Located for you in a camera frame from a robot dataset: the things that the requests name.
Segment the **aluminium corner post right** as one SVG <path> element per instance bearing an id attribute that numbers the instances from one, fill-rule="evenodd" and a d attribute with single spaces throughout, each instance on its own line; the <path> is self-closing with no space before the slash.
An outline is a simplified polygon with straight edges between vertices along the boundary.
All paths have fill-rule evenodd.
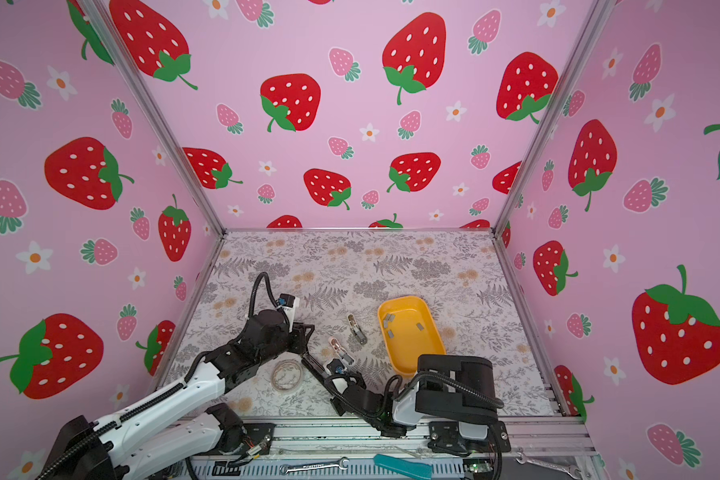
<path id="1" fill-rule="evenodd" d="M 502 208 L 496 225 L 493 227 L 495 238 L 499 238 L 513 214 L 520 195 L 523 193 L 536 164 L 552 134 L 553 128 L 562 113 L 563 105 L 568 95 L 576 85 L 586 63 L 602 34 L 607 21 L 615 8 L 615 1 L 598 0 L 592 3 L 588 16 L 563 68 L 555 92 L 544 109 L 545 113 L 540 120 L 532 142 L 521 162 L 518 174 L 510 189 L 510 194 Z"/>

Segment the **silver wrench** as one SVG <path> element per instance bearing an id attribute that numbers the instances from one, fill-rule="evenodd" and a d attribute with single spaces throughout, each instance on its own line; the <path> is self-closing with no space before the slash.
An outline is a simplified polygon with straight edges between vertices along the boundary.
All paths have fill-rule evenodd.
<path id="1" fill-rule="evenodd" d="M 527 456 L 524 452 L 519 452 L 516 462 L 520 465 L 534 465 L 540 468 L 557 471 L 567 475 L 572 479 L 581 480 L 583 479 L 582 472 L 576 465 L 561 465 L 553 462 L 548 462 L 538 458 L 532 458 Z"/>
<path id="2" fill-rule="evenodd" d="M 317 471 L 338 469 L 339 471 L 345 471 L 349 467 L 349 459 L 347 457 L 341 457 L 334 461 L 324 461 L 317 463 L 298 464 L 298 465 L 282 465 L 280 467 L 281 475 L 297 474 L 302 472 L 312 473 Z"/>

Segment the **aluminium corner post left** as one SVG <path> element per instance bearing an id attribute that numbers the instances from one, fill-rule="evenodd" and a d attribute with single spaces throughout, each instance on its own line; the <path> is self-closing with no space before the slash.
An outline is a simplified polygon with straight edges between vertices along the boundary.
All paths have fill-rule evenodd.
<path id="1" fill-rule="evenodd" d="M 184 185 L 202 212 L 211 230 L 217 237 L 223 237 L 225 227 L 212 207 L 207 195 L 204 193 L 203 187 L 197 180 L 189 160 L 160 110 L 159 104 L 145 84 L 142 72 L 137 68 L 127 51 L 126 44 L 117 33 L 115 25 L 109 15 L 108 1 L 84 0 L 81 4 L 86 8 L 94 30 L 109 51 L 116 68 L 128 85 L 160 142 L 160 145 L 169 155 L 172 164 L 181 176 Z"/>

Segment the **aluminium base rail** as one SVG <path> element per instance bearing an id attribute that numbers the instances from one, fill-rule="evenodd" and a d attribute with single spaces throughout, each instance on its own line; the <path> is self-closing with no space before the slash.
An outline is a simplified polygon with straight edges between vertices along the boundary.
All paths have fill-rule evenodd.
<path id="1" fill-rule="evenodd" d="M 432 417 L 424 418 L 403 438 L 382 436 L 353 417 L 249 418 L 224 427 L 211 414 L 175 422 L 146 441 L 125 459 L 127 479 L 146 479 L 164 469 L 180 478 L 373 478 L 385 475 L 373 457 L 384 454 L 432 466 L 434 477 L 487 477 L 497 461 L 502 471 L 518 464 L 519 452 L 561 465 L 576 465 L 583 479 L 603 479 L 593 442 L 583 422 L 575 417 L 502 417 L 511 451 L 473 453 L 458 457 L 428 448 Z M 282 465 L 349 459 L 338 469 L 281 475 Z"/>

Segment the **yellow plastic tray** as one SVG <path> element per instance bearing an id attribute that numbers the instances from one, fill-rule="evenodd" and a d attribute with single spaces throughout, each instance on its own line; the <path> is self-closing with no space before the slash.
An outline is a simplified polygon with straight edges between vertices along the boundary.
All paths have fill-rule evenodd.
<path id="1" fill-rule="evenodd" d="M 405 378 L 413 377 L 421 355 L 445 355 L 446 349 L 427 303 L 416 296 L 405 296 L 383 302 L 377 311 L 385 347 L 395 372 Z M 382 322 L 393 316 L 389 334 Z M 424 326 L 419 331 L 416 323 Z"/>

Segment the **clear tape roll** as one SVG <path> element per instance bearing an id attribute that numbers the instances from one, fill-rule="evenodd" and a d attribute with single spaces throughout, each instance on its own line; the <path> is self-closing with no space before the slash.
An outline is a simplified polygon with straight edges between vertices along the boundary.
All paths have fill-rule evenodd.
<path id="1" fill-rule="evenodd" d="M 271 375 L 271 384 L 279 393 L 290 393 L 297 390 L 304 378 L 301 363 L 288 359 L 278 362 Z"/>

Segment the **teal handled tool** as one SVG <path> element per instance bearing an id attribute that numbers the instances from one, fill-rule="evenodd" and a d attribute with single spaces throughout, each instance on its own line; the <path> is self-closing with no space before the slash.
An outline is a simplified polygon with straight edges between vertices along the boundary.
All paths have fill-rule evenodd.
<path id="1" fill-rule="evenodd" d="M 412 462 L 383 454 L 373 457 L 374 465 L 405 477 L 416 480 L 431 480 L 432 466 L 426 463 Z"/>

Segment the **pink white stapler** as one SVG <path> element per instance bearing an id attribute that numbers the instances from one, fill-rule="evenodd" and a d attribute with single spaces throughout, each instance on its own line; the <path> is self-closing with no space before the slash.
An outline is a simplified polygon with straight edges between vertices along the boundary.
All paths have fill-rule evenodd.
<path id="1" fill-rule="evenodd" d="M 341 345 L 339 340 L 335 337 L 331 337 L 329 339 L 329 344 L 333 348 L 334 352 L 338 356 L 338 358 L 346 365 L 346 366 L 353 366 L 355 363 L 355 359 L 350 355 L 350 353 Z"/>

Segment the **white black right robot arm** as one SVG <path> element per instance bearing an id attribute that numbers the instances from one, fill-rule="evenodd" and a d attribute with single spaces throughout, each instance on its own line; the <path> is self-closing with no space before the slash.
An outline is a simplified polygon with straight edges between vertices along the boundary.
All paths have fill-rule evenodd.
<path id="1" fill-rule="evenodd" d="M 499 419 L 504 402 L 496 394 L 494 367 L 488 359 L 424 354 L 410 380 L 396 374 L 379 393 L 367 387 L 360 373 L 333 365 L 320 382 L 338 415 L 351 413 L 384 437 L 403 438 L 432 417 L 428 448 L 433 452 L 467 457 L 511 451 L 509 434 Z"/>

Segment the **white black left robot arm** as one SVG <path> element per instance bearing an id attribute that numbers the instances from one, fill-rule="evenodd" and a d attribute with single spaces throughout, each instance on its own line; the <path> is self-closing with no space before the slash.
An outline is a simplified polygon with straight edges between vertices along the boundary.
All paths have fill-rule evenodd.
<path id="1" fill-rule="evenodd" d="M 183 415 L 253 378 L 284 353 L 308 352 L 314 326 L 294 320 L 295 296 L 276 298 L 269 275 L 254 280 L 246 323 L 232 340 L 200 352 L 187 373 L 138 402 L 95 421 L 79 416 L 57 435 L 40 479 L 118 479 L 125 459 Z"/>

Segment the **aluminium corner post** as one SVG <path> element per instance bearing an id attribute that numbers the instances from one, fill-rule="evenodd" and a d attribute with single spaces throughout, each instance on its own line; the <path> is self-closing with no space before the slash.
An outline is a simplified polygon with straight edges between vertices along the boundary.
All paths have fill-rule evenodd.
<path id="1" fill-rule="evenodd" d="M 197 180 L 189 160 L 160 110 L 159 104 L 145 84 L 142 72 L 137 68 L 127 51 L 126 44 L 117 33 L 115 25 L 109 15 L 108 1 L 84 0 L 81 4 L 86 8 L 94 30 L 109 51 L 116 68 L 128 85 L 160 142 L 160 145 L 169 155 L 172 164 L 181 176 L 184 185 L 202 212 L 211 230 L 217 237 L 223 237 L 225 227 L 212 207 L 207 195 L 204 193 L 203 187 Z"/>
<path id="2" fill-rule="evenodd" d="M 540 120 L 532 142 L 521 162 L 518 174 L 510 189 L 510 194 L 502 208 L 496 225 L 493 227 L 495 238 L 499 238 L 513 214 L 520 195 L 523 193 L 536 164 L 552 134 L 553 128 L 562 113 L 563 105 L 568 95 L 576 85 L 586 63 L 602 34 L 607 21 L 615 8 L 615 1 L 598 0 L 592 3 L 588 16 L 563 68 L 555 92 L 544 109 L 545 113 Z"/>

